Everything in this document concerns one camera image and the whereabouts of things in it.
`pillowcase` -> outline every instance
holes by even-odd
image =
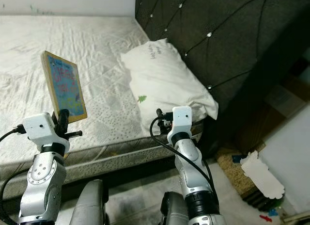
[[[217,119],[218,103],[182,61],[177,49],[167,39],[148,41],[121,55],[130,70],[131,91],[140,109],[142,130],[149,136],[149,127],[157,117],[156,109],[171,112],[175,106],[190,106],[193,122],[207,115]],[[160,134],[157,123],[154,134]]]

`cardboard box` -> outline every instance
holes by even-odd
[[[236,147],[247,154],[263,138],[303,108],[310,100],[310,85],[288,75],[276,85],[262,105],[239,129],[233,138]]]

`floor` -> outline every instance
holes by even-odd
[[[279,225],[279,217],[266,222],[259,215],[266,215],[241,200],[236,190],[215,162],[210,164],[220,202],[220,212],[227,225]],[[111,225],[157,225],[160,221],[160,204],[164,192],[181,192],[176,170],[136,180],[109,190],[106,211]],[[76,200],[62,205],[56,225],[70,223]]]

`red toy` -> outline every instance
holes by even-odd
[[[272,219],[269,218],[268,216],[260,215],[260,217],[261,217],[262,219],[265,219],[267,222],[272,222]]]

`bed frame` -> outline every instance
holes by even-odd
[[[199,143],[229,140],[310,46],[310,0],[136,0],[151,40],[168,38],[219,103]]]

